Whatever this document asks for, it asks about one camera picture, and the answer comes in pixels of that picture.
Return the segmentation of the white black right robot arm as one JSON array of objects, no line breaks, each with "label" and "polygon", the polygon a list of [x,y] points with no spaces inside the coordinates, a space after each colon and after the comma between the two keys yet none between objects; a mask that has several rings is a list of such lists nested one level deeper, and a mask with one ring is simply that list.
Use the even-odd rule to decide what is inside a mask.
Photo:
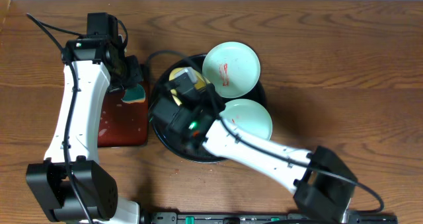
[{"label": "white black right robot arm", "polygon": [[272,142],[265,105],[260,83],[247,94],[224,98],[212,84],[170,81],[155,85],[149,118],[157,137],[178,156],[201,163],[236,161],[281,184],[307,217],[342,221],[358,179],[327,148],[311,152]]}]

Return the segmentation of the green orange sponge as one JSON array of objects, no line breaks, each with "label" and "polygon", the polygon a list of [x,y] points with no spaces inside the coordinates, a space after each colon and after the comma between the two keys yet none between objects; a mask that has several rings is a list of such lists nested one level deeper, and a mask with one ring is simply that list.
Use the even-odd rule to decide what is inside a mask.
[{"label": "green orange sponge", "polygon": [[124,96],[122,97],[122,102],[126,104],[142,103],[145,102],[145,99],[145,89],[140,84],[137,84],[136,86],[125,90]]}]

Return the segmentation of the yellow plate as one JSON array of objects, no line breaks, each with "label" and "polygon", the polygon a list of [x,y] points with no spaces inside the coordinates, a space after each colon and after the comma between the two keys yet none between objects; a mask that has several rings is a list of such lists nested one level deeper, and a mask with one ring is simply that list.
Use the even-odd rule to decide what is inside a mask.
[{"label": "yellow plate", "polygon": [[[191,73],[195,73],[196,78],[197,78],[197,83],[194,84],[194,87],[198,91],[204,90],[205,86],[210,83],[207,79],[203,80],[202,74],[197,72],[196,70],[194,70],[192,67],[178,67],[178,68],[173,69],[169,74],[169,81],[175,79],[178,75],[180,75],[183,72],[187,72],[187,71],[191,72]],[[172,97],[173,97],[173,100],[175,101],[175,103],[178,106],[180,106],[182,104],[182,102],[177,97],[177,91],[175,89],[171,89],[171,94],[172,94]]]}]

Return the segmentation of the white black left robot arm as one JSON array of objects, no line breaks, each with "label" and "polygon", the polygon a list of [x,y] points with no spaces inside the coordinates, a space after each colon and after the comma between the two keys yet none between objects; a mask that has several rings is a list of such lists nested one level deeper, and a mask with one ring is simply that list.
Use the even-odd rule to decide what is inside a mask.
[{"label": "white black left robot arm", "polygon": [[141,223],[137,202],[118,193],[100,165],[101,147],[147,141],[147,92],[140,64],[127,56],[125,40],[95,34],[70,40],[71,59],[54,136],[26,183],[51,222]]}]

